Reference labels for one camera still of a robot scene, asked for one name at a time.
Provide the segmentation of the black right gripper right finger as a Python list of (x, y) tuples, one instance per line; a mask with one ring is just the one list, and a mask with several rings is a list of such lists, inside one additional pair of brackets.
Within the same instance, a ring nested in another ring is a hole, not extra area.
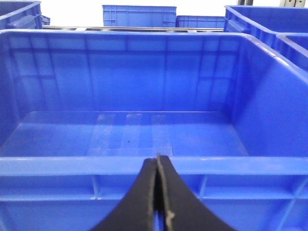
[(168, 156), (157, 156), (165, 231), (233, 231), (185, 184)]

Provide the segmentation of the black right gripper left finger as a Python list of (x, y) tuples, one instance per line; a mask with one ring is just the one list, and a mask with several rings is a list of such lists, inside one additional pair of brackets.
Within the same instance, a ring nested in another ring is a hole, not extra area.
[(93, 231), (152, 231), (157, 160), (147, 158), (136, 180), (118, 205)]

